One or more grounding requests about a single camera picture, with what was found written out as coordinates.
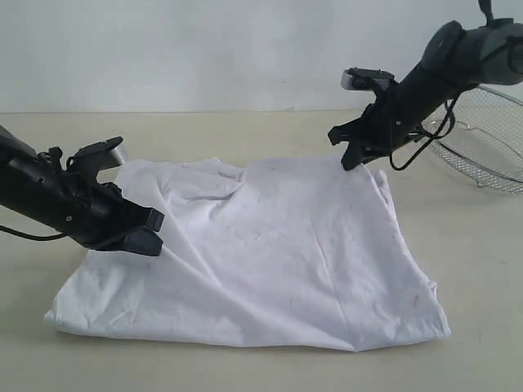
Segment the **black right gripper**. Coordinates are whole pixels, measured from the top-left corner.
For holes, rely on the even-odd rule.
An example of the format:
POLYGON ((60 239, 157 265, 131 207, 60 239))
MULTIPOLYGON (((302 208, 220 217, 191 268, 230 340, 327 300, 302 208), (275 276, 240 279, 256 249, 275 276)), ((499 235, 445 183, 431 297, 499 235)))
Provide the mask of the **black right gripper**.
POLYGON ((430 91, 391 87, 359 118, 333 127, 328 138, 332 145, 348 142, 341 164, 350 171, 418 140, 420 123, 432 112, 430 91))

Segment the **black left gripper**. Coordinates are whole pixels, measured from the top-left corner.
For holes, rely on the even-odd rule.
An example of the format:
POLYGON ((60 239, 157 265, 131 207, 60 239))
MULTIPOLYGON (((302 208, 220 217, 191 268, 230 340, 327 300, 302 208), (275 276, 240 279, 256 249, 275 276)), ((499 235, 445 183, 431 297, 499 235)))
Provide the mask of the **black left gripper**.
POLYGON ((56 173, 39 159, 7 164, 7 207, 91 250, 159 256, 163 214, 123 198, 118 186, 56 173))

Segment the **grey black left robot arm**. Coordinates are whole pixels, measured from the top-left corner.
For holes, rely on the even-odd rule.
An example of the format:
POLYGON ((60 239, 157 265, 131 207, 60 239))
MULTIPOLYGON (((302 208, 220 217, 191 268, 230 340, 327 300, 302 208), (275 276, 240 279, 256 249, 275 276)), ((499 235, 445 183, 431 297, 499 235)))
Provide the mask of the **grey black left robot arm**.
POLYGON ((63 162, 60 147, 36 152, 1 130, 1 204, 86 249, 158 256, 162 212, 125 199, 99 172, 123 164, 120 136, 81 148, 63 162))

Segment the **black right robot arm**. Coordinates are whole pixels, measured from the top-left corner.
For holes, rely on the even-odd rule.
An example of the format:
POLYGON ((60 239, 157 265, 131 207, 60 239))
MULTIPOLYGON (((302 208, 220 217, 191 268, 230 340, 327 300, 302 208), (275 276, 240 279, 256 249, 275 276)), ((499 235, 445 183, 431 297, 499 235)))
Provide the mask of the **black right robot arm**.
POLYGON ((465 30, 453 20, 443 25, 421 60, 400 82, 379 69, 350 68, 342 87, 373 91, 376 99, 359 118, 333 127, 332 145, 347 144, 344 170, 370 163, 410 142, 427 143, 454 126, 454 106, 481 84, 512 86, 522 81, 522 25, 510 18, 465 30))

